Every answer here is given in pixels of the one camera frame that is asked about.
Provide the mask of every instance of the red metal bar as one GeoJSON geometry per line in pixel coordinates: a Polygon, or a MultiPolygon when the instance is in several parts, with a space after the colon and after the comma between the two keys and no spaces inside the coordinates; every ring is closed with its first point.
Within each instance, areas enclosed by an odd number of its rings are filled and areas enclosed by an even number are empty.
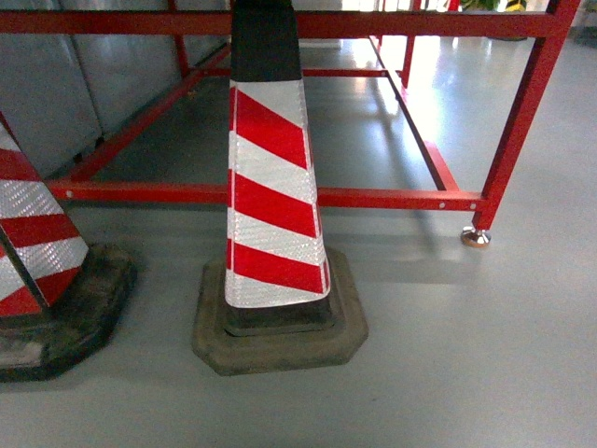
{"type": "MultiPolygon", "coordinates": [[[[168,10],[175,12],[178,10],[176,7],[176,0],[168,0],[168,10]]],[[[190,73],[190,67],[188,65],[187,47],[185,47],[185,37],[183,35],[174,35],[174,44],[176,45],[176,56],[178,57],[178,68],[180,70],[181,77],[187,77],[190,73]]]]}
{"type": "MultiPolygon", "coordinates": [[[[422,11],[297,12],[308,38],[370,35],[547,37],[562,32],[553,14],[436,13],[422,11]]],[[[1,11],[0,33],[67,35],[229,35],[229,11],[1,11]]]]}
{"type": "Polygon", "coordinates": [[[226,185],[49,181],[57,199],[130,203],[227,203],[226,185]]]}
{"type": "MultiPolygon", "coordinates": [[[[212,57],[206,67],[212,67],[228,57],[229,47],[226,46],[212,57]]],[[[176,103],[180,98],[190,91],[195,84],[204,78],[201,69],[192,70],[190,75],[183,79],[182,83],[165,95],[160,101],[149,107],[139,117],[134,119],[128,126],[121,129],[116,135],[97,147],[81,163],[75,166],[68,174],[71,180],[89,180],[111,162],[119,152],[129,143],[137,138],[148,126],[158,119],[164,112],[176,103]]]]}
{"type": "MultiPolygon", "coordinates": [[[[203,69],[201,73],[205,77],[229,77],[229,68],[203,69]]],[[[304,77],[386,77],[388,71],[379,68],[305,68],[302,71],[304,77]]]]}
{"type": "Polygon", "coordinates": [[[388,69],[388,80],[390,81],[392,90],[396,94],[396,99],[400,103],[400,108],[404,113],[405,119],[407,119],[410,130],[412,131],[414,139],[421,150],[425,164],[427,165],[429,173],[436,183],[437,188],[447,191],[458,191],[459,188],[458,184],[456,183],[456,179],[454,179],[454,176],[451,174],[450,168],[441,156],[439,149],[434,143],[424,140],[421,136],[421,133],[414,122],[414,118],[409,111],[407,90],[404,88],[404,86],[402,86],[400,78],[394,70],[389,69],[372,37],[369,38],[369,41],[371,42],[371,46],[373,47],[373,50],[375,51],[378,61],[382,67],[388,69]]]}
{"type": "MultiPolygon", "coordinates": [[[[58,199],[131,203],[222,203],[226,185],[145,182],[48,182],[58,199]]],[[[418,191],[402,189],[318,189],[324,207],[394,208],[420,210],[483,210],[485,201],[469,191],[418,191]]]]}
{"type": "Polygon", "coordinates": [[[493,223],[579,3],[579,0],[550,0],[548,4],[548,11],[561,23],[560,32],[553,37],[535,41],[483,187],[482,194],[489,206],[473,217],[473,225],[477,230],[488,230],[493,223]]]}
{"type": "MultiPolygon", "coordinates": [[[[421,1],[422,0],[413,0],[413,3],[412,3],[413,11],[421,10],[421,1]]],[[[415,38],[416,38],[416,36],[414,36],[414,35],[407,36],[407,46],[404,50],[404,63],[402,65],[402,75],[400,76],[400,78],[402,79],[402,85],[406,88],[409,86],[410,68],[412,67],[412,55],[414,53],[414,39],[415,38]]]]}

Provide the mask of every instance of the black cone top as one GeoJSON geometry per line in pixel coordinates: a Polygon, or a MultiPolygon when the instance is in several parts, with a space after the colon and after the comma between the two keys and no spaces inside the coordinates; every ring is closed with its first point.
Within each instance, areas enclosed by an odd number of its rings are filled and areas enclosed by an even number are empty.
{"type": "Polygon", "coordinates": [[[297,21],[290,0],[237,0],[232,12],[232,80],[302,79],[297,21]]]}

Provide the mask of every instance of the white reflective stripe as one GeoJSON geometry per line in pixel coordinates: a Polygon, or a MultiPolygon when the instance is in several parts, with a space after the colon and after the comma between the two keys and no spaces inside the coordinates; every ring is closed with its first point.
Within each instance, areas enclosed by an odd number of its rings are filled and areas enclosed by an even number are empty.
{"type": "Polygon", "coordinates": [[[327,293],[316,294],[293,287],[281,287],[259,282],[230,270],[226,272],[226,301],[236,308],[265,308],[319,301],[327,293]]]}
{"type": "Polygon", "coordinates": [[[235,133],[231,134],[231,147],[237,152],[232,160],[235,165],[231,168],[236,173],[304,203],[317,203],[315,174],[312,169],[304,170],[235,133]]]}
{"type": "Polygon", "coordinates": [[[38,279],[78,268],[83,264],[89,249],[83,238],[78,236],[16,250],[29,274],[38,279]]]}
{"type": "Polygon", "coordinates": [[[304,87],[299,81],[237,82],[236,87],[258,103],[300,128],[307,127],[307,108],[302,102],[304,87]]]}
{"type": "Polygon", "coordinates": [[[235,243],[314,266],[326,261],[321,237],[310,238],[287,231],[231,209],[228,216],[228,237],[235,243]]]}
{"type": "Polygon", "coordinates": [[[15,141],[7,132],[0,132],[0,149],[7,149],[9,151],[21,152],[15,141]]]}
{"type": "Polygon", "coordinates": [[[24,287],[21,276],[6,256],[0,258],[0,301],[24,287]]]}
{"type": "Polygon", "coordinates": [[[0,219],[64,213],[43,182],[0,180],[0,219]]]}

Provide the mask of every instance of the red stripe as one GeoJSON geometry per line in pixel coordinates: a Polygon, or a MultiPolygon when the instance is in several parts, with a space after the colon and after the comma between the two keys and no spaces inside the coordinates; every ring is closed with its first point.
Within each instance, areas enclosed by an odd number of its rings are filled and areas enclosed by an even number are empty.
{"type": "Polygon", "coordinates": [[[0,148],[0,179],[39,181],[40,177],[22,152],[0,148]]]}
{"type": "Polygon", "coordinates": [[[0,220],[0,225],[15,247],[41,245],[79,236],[75,225],[64,214],[42,217],[11,217],[0,220]]]}
{"type": "Polygon", "coordinates": [[[41,308],[29,289],[22,287],[0,301],[0,317],[33,315],[41,313],[41,308]]]}
{"type": "Polygon", "coordinates": [[[234,209],[238,212],[315,238],[315,219],[310,204],[268,189],[238,173],[234,176],[234,187],[234,209]]]}
{"type": "Polygon", "coordinates": [[[302,129],[241,91],[237,93],[236,132],[270,153],[307,169],[302,129]]]}
{"type": "Polygon", "coordinates": [[[54,273],[47,277],[35,279],[39,290],[41,290],[49,306],[53,305],[61,297],[79,271],[79,268],[73,268],[62,273],[54,273]]]}
{"type": "Polygon", "coordinates": [[[226,245],[226,267],[227,269],[232,269],[232,240],[230,238],[226,245]]]}
{"type": "Polygon", "coordinates": [[[229,115],[229,126],[230,130],[234,131],[234,117],[236,115],[236,93],[238,89],[235,87],[230,89],[230,115],[229,115]]]}
{"type": "Polygon", "coordinates": [[[231,269],[238,275],[316,294],[324,292],[319,266],[278,257],[246,245],[232,244],[234,259],[231,269]]]}

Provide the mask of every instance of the rubber cone base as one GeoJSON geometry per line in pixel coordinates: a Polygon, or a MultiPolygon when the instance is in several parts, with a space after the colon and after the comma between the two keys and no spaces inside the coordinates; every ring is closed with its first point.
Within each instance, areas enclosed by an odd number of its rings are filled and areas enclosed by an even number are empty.
{"type": "Polygon", "coordinates": [[[0,381],[45,380],[104,346],[136,278],[131,258],[112,245],[95,245],[82,270],[37,326],[0,321],[0,381]]]}
{"type": "Polygon", "coordinates": [[[228,306],[224,299],[226,264],[223,259],[207,263],[193,330],[193,350],[197,356],[216,373],[227,376],[347,363],[367,338],[368,325],[346,257],[329,248],[326,251],[332,278],[327,297],[332,325],[280,334],[228,333],[228,306]]]}

